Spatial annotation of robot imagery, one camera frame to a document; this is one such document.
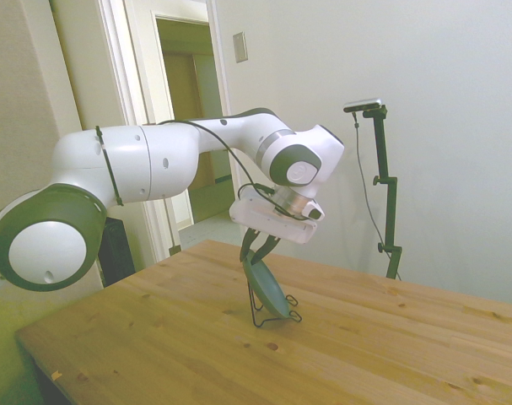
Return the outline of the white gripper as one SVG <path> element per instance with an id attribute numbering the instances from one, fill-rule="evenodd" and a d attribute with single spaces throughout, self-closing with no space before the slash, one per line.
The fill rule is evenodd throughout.
<path id="1" fill-rule="evenodd" d="M 229 216 L 237 224 L 249 228 L 243 237 L 240 248 L 240 261 L 243 262 L 258 236 L 258 231 L 268 234 L 265 243 L 254 253 L 254 260 L 262 260 L 281 239 L 298 244 L 307 243 L 317 230 L 312 219 L 293 219 L 275 211 L 275 207 L 260 196 L 253 187 L 244 188 L 240 198 L 229 208 Z"/>

